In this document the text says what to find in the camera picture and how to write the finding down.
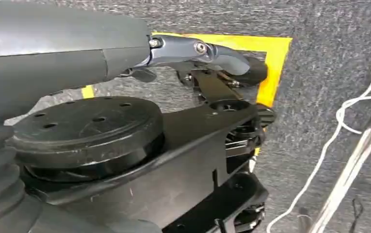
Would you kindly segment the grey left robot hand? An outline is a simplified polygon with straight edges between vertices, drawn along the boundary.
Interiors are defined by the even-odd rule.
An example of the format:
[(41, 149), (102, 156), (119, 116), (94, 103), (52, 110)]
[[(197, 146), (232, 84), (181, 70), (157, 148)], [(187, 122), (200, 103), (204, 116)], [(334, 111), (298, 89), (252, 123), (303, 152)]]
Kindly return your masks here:
[(29, 111), (43, 96), (106, 82), (125, 70), (198, 61), (243, 75), (248, 61), (202, 40), (152, 35), (140, 19), (0, 1), (0, 108)]

